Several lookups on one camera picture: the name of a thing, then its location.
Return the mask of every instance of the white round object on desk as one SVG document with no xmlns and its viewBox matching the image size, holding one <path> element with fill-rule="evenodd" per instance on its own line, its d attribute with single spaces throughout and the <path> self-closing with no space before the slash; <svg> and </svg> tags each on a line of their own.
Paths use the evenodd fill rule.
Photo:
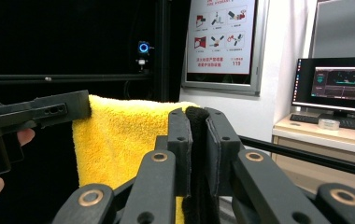
<svg viewBox="0 0 355 224">
<path fill-rule="evenodd" d="M 318 126 L 321 129 L 337 131 L 340 128 L 340 121 L 334 119 L 319 119 Z"/>
</svg>

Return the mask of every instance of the monitor stand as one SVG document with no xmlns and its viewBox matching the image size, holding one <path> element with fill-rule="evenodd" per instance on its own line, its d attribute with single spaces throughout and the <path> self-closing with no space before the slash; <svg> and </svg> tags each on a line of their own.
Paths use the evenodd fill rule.
<svg viewBox="0 0 355 224">
<path fill-rule="evenodd" d="M 348 113 L 334 111 L 333 114 L 320 114 L 319 119 L 335 119 L 355 122 L 355 118 L 349 117 Z"/>
</svg>

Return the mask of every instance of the wooden desk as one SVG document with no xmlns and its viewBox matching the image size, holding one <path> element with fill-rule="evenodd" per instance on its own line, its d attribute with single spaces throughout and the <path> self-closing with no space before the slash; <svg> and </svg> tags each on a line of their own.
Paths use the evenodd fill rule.
<svg viewBox="0 0 355 224">
<path fill-rule="evenodd" d="M 324 130 L 316 124 L 291 121 L 290 116 L 274 126 L 274 144 L 355 162 L 355 130 Z M 272 158 L 297 186 L 313 193 L 323 183 L 335 182 L 355 188 L 355 175 L 275 153 Z"/>
</svg>

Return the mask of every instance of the yellow cloth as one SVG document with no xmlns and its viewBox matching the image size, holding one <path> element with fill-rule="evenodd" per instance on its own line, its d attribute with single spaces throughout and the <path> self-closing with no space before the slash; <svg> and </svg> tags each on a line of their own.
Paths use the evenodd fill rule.
<svg viewBox="0 0 355 224">
<path fill-rule="evenodd" d="M 101 183 L 116 189 L 135 177 L 156 136 L 167 135 L 169 112 L 191 105 L 197 106 L 90 95 L 91 117 L 73 121 L 80 186 Z M 176 223 L 184 223 L 181 202 L 177 198 Z"/>
</svg>

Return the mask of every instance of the keyboard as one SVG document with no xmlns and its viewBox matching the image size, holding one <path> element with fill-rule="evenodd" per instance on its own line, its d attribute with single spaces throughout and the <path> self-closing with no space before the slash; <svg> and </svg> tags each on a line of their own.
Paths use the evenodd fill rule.
<svg viewBox="0 0 355 224">
<path fill-rule="evenodd" d="M 292 114 L 290 120 L 304 122 L 304 123 L 318 124 L 320 119 L 317 117 L 312 117 L 312 116 L 307 116 L 307 115 Z M 355 130 L 355 121 L 340 120 L 340 128 Z"/>
</svg>

